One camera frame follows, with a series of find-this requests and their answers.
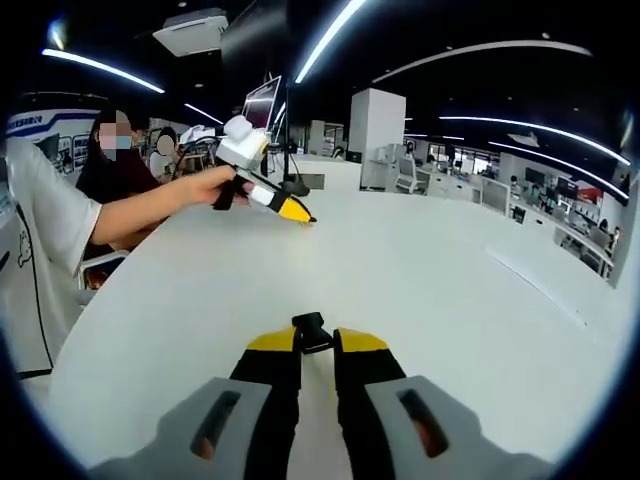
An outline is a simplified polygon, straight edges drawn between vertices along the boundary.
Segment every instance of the white cabinet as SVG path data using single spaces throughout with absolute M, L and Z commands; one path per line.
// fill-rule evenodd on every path
M 418 172 L 418 180 L 420 180 L 420 173 L 422 172 Z M 457 177 L 431 172 L 425 172 L 424 175 L 429 176 L 427 195 L 431 197 L 473 202 L 474 191 L 479 191 L 471 183 L 460 180 Z
M 525 210 L 524 227 L 534 235 L 554 240 L 556 233 L 556 223 L 547 216 L 537 213 L 531 209 Z
M 438 198 L 449 198 L 449 184 L 449 177 L 432 174 L 427 194 Z

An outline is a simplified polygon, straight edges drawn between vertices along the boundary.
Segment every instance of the hand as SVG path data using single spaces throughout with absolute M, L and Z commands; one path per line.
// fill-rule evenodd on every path
M 235 176 L 236 171 L 230 166 L 225 165 L 222 167 L 209 168 L 195 175 L 183 177 L 180 181 L 188 184 L 189 203 L 213 205 L 222 192 L 222 185 L 229 180 L 233 180 Z M 244 184 L 246 191 L 250 191 L 251 187 L 252 184 L 250 182 Z M 246 198 L 236 195 L 234 203 L 247 205 L 249 201 Z

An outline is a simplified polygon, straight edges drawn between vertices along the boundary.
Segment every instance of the black ceiling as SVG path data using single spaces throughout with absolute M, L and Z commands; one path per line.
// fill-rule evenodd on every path
M 262 0 L 261 3 L 287 3 Z M 187 110 L 191 103 L 222 121 L 262 83 L 265 64 L 242 78 L 225 71 L 220 52 L 175 58 L 151 33 L 167 17 L 203 7 L 220 7 L 229 22 L 250 0 L 111 0 L 98 11 L 78 2 L 61 14 L 69 52 L 133 73 L 166 91 L 156 94 L 101 71 L 40 57 L 27 91 L 73 91 L 144 105 L 154 115 L 187 123 L 206 119 Z M 290 0 L 290 41 L 269 58 L 274 74 L 295 75 L 331 19 L 347 0 Z M 636 52 L 624 2 L 541 0 L 369 0 L 329 45 L 302 85 L 291 90 L 291 119 L 305 124 L 324 119 L 349 124 L 351 96 L 370 86 L 407 98 L 411 133 L 465 137 L 470 146 L 513 143 L 507 133 L 529 130 L 478 122 L 443 122 L 441 115 L 519 120 L 563 129 L 620 150 L 626 119 L 634 111 L 632 72 Z M 593 56 L 550 48 L 504 48 L 438 60 L 372 85 L 372 80 L 410 62 L 487 42 L 542 40 L 583 47 Z M 195 88 L 201 83 L 203 88 Z M 21 108 L 31 108 L 31 100 Z M 611 175 L 611 157 L 554 134 L 535 132 L 540 151 Z M 638 156 L 637 137 L 625 155 Z

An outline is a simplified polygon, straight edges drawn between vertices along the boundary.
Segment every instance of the white table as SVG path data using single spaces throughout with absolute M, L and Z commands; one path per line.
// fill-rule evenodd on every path
M 536 220 L 539 220 L 540 225 L 542 225 L 543 223 L 546 223 L 547 225 L 549 225 L 551 228 L 551 232 L 553 232 L 552 240 L 555 239 L 555 237 L 557 236 L 557 230 L 560 230 L 562 233 L 574 238 L 578 243 L 581 243 L 582 245 L 587 247 L 589 250 L 591 250 L 593 253 L 595 253 L 595 255 L 598 257 L 601 264 L 601 268 L 599 269 L 601 274 L 604 273 L 603 272 L 604 265 L 608 266 L 609 268 L 613 268 L 613 260 L 603 248 L 601 248 L 599 245 L 596 245 L 589 237 L 571 228 L 571 226 L 568 225 L 566 222 L 561 222 L 560 220 L 554 218 L 552 215 L 549 215 L 540 209 L 537 209 L 532 207 L 531 205 L 528 205 L 523 200 L 516 200 L 514 198 L 510 198 L 509 202 L 510 202 L 510 208 L 519 207 L 526 210 L 527 213 L 525 214 L 525 222 L 527 221 L 526 216 L 531 215 L 532 217 L 530 221 L 531 224 L 533 224 L 533 222 L 535 222 Z
M 407 375 L 471 408 L 501 448 L 555 461 L 574 444 L 630 338 L 605 282 L 472 203 L 368 192 L 312 192 L 305 203 L 313 227 L 259 208 L 192 207 L 115 272 L 52 377 L 48 414 L 82 463 L 142 448 L 254 337 L 316 310 L 328 330 L 383 338 Z M 487 249 L 548 272 L 588 327 Z

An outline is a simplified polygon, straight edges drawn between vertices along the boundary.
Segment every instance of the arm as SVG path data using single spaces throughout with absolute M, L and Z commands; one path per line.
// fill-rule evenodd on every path
M 91 242 L 96 245 L 117 242 L 188 205 L 211 205 L 220 196 L 218 187 L 234 176 L 235 171 L 231 167 L 212 168 L 149 192 L 103 205 Z

